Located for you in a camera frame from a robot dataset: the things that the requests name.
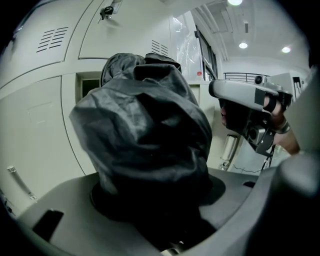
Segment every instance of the ceiling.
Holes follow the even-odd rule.
[[[304,35],[272,0],[243,0],[238,6],[229,5],[227,0],[215,0],[206,7],[218,27],[214,35],[224,42],[229,58],[272,58],[308,69],[309,48]],[[248,48],[239,48],[242,42]],[[283,53],[285,46],[291,52]]]

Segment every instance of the black garbage bag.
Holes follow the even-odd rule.
[[[100,82],[70,119],[102,190],[130,215],[196,205],[212,186],[212,133],[180,64],[153,53],[119,53]]]

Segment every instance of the gray plastic surface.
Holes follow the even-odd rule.
[[[264,111],[264,97],[262,98],[262,105],[257,104],[255,102],[256,89],[268,92],[269,94],[275,96],[279,96],[279,93],[275,90],[246,82],[232,80],[215,80],[212,83],[213,93],[216,98],[232,101],[257,111]]]
[[[316,72],[300,97],[284,112],[302,152],[320,151],[319,85],[320,74]]]
[[[263,210],[275,171],[275,167],[263,170],[252,192],[230,220],[183,256],[244,256],[248,235]]]
[[[243,183],[254,182],[256,176],[215,169],[209,169],[209,173],[225,183],[226,191],[213,205],[200,207],[200,212],[221,228],[183,255],[229,256],[224,253],[230,250],[241,255],[246,234],[264,205],[273,171],[263,171],[253,188]],[[98,180],[95,173],[60,184],[23,213],[19,221],[32,228],[48,209],[63,212],[49,242],[73,255],[159,255],[132,224],[109,220],[93,207],[90,191]]]
[[[90,192],[98,181],[98,173],[66,181],[19,220],[32,228],[48,209],[63,212],[49,242],[72,255],[158,255],[158,250],[131,223],[109,220],[93,207]]]
[[[203,219],[219,229],[233,216],[252,191],[252,188],[244,186],[244,183],[256,182],[258,176],[212,168],[208,168],[208,171],[210,175],[224,182],[225,192],[214,204],[201,206],[199,210]]]

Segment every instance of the white cabinet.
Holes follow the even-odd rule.
[[[29,71],[63,62],[71,36],[91,2],[60,0],[36,8],[0,58],[0,88]]]
[[[84,176],[64,125],[61,77],[1,99],[0,124],[0,189],[20,211],[32,200],[7,171],[9,166],[38,198],[62,182]]]
[[[117,53],[145,56],[155,52],[171,57],[169,10],[159,0],[123,0],[110,20],[98,20],[100,9],[109,6],[105,0],[86,32],[80,59],[107,59]]]
[[[96,169],[94,168],[87,152],[85,152],[81,147],[78,136],[69,116],[77,101],[82,98],[83,79],[96,78],[99,81],[100,75],[101,74],[99,72],[87,72],[79,74],[70,73],[62,76],[61,105],[64,125],[74,155],[85,175],[95,173]]]
[[[283,90],[289,92],[293,96],[293,101],[295,102],[297,98],[300,96],[303,90],[303,80],[299,76],[298,73],[289,72],[278,75],[273,75],[268,77],[268,82],[275,83],[280,85]]]

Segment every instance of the white wall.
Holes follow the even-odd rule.
[[[244,139],[236,160],[230,166],[229,171],[233,173],[259,175],[259,169],[262,168],[264,160],[267,158],[262,154],[256,153],[250,144]]]
[[[240,72],[275,76],[292,72],[305,79],[309,72],[281,60],[265,57],[231,57],[229,61],[223,61],[222,65],[225,73]]]

